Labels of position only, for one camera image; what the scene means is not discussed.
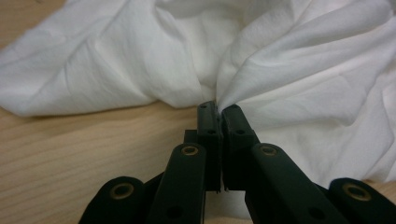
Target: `light wood tabletop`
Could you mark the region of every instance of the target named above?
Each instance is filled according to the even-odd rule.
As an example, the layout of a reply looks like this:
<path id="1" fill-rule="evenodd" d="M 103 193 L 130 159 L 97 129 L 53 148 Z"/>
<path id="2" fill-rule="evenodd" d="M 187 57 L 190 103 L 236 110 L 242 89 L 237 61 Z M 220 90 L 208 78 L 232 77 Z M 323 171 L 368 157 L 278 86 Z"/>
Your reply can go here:
<path id="1" fill-rule="evenodd" d="M 0 1 L 0 49 L 63 3 Z M 162 172 L 187 129 L 196 129 L 195 108 L 164 103 L 44 118 L 0 108 L 0 223 L 78 223 L 108 180 L 127 175 L 145 182 Z M 396 203 L 396 182 L 370 184 Z M 209 200 L 206 206 L 233 205 Z M 205 223 L 251 220 L 209 212 Z"/>

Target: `white fabric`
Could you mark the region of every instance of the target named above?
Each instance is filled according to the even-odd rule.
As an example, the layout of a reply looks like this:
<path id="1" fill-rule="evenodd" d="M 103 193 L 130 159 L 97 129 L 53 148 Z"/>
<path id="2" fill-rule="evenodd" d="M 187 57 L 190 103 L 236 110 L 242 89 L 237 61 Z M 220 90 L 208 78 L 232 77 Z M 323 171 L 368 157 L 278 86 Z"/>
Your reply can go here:
<path id="1" fill-rule="evenodd" d="M 315 182 L 396 179 L 388 0 L 69 0 L 0 54 L 20 116 L 238 103 Z"/>

